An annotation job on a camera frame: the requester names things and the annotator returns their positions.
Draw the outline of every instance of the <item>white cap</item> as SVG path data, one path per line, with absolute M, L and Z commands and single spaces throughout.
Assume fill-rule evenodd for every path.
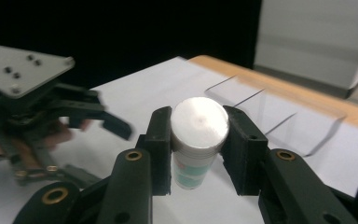
M 171 115 L 173 150 L 212 156 L 228 135 L 228 115 L 220 104 L 206 97 L 188 98 Z

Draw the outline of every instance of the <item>screw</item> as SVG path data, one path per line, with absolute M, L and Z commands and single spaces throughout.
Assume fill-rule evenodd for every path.
M 65 65 L 71 66 L 75 64 L 75 60 L 72 57 L 66 58 L 65 59 Z
M 18 84 L 11 85 L 10 89 L 11 89 L 11 92 L 13 92 L 15 94 L 20 93 L 20 91 L 21 91 L 20 86 Z
M 19 77 L 21 77 L 21 75 L 20 75 L 20 73 L 15 73 L 15 74 L 13 75 L 13 77 L 14 77 L 14 78 L 19 78 Z
M 12 71 L 12 70 L 11 70 L 11 67 L 8 66 L 8 67 L 5 68 L 5 72 L 6 72 L 6 73 L 11 73 L 11 71 Z
M 30 54 L 27 56 L 28 61 L 32 61 L 34 59 L 34 55 Z
M 40 65 L 42 65 L 42 61 L 36 60 L 36 61 L 34 61 L 34 65 L 40 66 Z
M 49 172 L 57 172 L 58 167 L 57 166 L 48 166 L 48 167 L 46 167 L 46 170 Z
M 28 173 L 26 171 L 16 171 L 15 176 L 25 177 Z

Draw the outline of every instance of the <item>wooden edge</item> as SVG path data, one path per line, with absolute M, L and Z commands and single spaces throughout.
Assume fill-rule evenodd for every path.
M 208 55 L 200 55 L 189 59 L 189 61 L 206 67 L 208 69 L 214 70 L 215 72 L 218 72 L 227 77 L 241 76 L 245 78 L 248 77 L 256 79 L 261 83 L 265 83 L 267 86 L 271 86 L 276 89 L 282 89 L 288 93 L 311 99 L 314 102 L 319 102 L 324 105 L 330 105 L 332 108 L 341 110 L 346 114 L 346 117 L 344 119 L 345 122 L 348 122 L 349 124 L 358 127 L 358 105 L 356 103 L 342 100 L 337 97 L 326 95 L 311 89 L 307 89 L 305 87 L 301 87 L 296 84 L 280 80 L 276 77 L 270 77 L 233 63 L 224 62 Z

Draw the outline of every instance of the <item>gray metal plate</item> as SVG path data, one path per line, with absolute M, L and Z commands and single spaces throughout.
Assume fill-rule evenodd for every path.
M 0 92 L 20 98 L 74 65 L 73 58 L 0 46 Z

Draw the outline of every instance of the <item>black background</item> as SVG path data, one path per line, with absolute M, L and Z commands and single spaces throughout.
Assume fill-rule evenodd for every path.
M 261 1 L 0 1 L 0 45 L 72 56 L 91 88 L 176 56 L 252 68 Z

